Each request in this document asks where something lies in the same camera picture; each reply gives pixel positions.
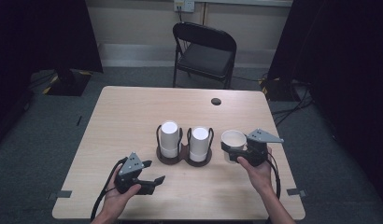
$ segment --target gray carpet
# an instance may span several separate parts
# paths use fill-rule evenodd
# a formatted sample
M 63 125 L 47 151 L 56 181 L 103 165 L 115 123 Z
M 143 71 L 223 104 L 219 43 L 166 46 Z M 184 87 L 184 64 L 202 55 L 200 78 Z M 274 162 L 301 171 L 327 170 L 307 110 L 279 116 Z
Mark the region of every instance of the gray carpet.
M 267 69 L 235 68 L 232 88 L 259 91 L 256 81 Z M 171 87 L 172 67 L 105 68 L 93 74 L 80 97 L 41 94 L 48 85 L 34 83 L 30 108 L 0 145 L 1 223 L 88 223 L 56 220 L 55 201 L 104 86 Z M 49 75 L 43 71 L 33 80 Z M 221 89 L 216 81 L 183 74 L 179 88 Z M 269 102 L 272 111 L 294 108 L 295 102 Z M 383 223 L 383 203 L 358 164 L 332 138 L 328 121 L 314 105 L 287 117 L 278 132 L 299 189 L 305 219 L 298 223 Z

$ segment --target person's left hand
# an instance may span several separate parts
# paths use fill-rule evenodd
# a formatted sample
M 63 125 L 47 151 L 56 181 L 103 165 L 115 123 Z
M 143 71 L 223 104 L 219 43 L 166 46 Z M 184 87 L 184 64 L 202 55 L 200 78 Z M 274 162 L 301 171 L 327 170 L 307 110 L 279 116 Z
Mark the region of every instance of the person's left hand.
M 105 195 L 104 206 L 92 223 L 114 222 L 121 215 L 128 201 L 141 189 L 141 185 L 136 184 L 131 186 L 127 192 L 120 194 L 115 188 L 114 184 L 115 177 L 118 174 L 120 168 L 121 164 L 116 168 L 109 184 L 107 185 L 106 190 L 108 190 L 108 192 Z

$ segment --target white cup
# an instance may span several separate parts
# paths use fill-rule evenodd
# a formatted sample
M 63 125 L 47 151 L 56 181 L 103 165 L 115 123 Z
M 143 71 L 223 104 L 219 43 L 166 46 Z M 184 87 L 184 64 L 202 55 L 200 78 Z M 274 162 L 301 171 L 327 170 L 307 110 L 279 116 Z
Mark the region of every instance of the white cup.
M 245 135 L 237 130 L 229 130 L 224 132 L 221 135 L 221 141 L 228 147 L 237 150 L 243 150 L 244 145 L 247 142 Z M 229 163 L 235 163 L 235 161 L 230 161 L 229 153 L 224 152 L 224 159 Z
M 163 156 L 175 158 L 177 156 L 178 141 L 179 128 L 177 124 L 172 120 L 164 122 L 160 130 L 160 150 Z
M 195 127 L 191 130 L 190 159 L 203 161 L 209 148 L 209 130 L 206 127 Z

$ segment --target power outlet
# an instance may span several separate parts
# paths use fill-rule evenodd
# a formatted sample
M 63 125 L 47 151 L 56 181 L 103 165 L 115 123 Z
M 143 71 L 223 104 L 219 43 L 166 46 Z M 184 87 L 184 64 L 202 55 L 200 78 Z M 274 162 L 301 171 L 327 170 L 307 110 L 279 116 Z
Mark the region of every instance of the power outlet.
M 194 12 L 194 1 L 191 0 L 174 0 L 174 11 Z

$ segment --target wooden table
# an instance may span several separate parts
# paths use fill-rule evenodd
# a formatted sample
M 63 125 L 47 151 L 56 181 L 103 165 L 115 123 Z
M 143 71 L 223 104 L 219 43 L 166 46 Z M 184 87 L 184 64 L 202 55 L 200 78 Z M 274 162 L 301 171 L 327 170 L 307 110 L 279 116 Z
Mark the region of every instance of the wooden table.
M 212 105 L 212 98 L 220 98 L 221 105 Z M 156 156 L 156 130 L 166 120 L 175 121 L 184 133 L 195 126 L 213 128 L 210 163 L 203 167 L 192 167 L 185 161 L 161 163 Z M 166 178 L 153 195 L 134 196 L 121 219 L 266 219 L 262 199 L 247 172 L 238 163 L 227 162 L 220 148 L 223 132 L 250 133 L 256 128 L 278 136 L 265 97 L 258 91 L 105 87 L 62 188 L 72 190 L 71 197 L 57 199 L 52 214 L 55 218 L 90 218 L 113 165 L 134 151 L 142 161 L 153 161 L 139 179 Z M 186 134 L 182 143 L 187 145 Z M 268 146 L 278 164 L 280 201 L 294 219 L 303 219 L 300 197 L 286 191 L 296 186 L 283 147 Z

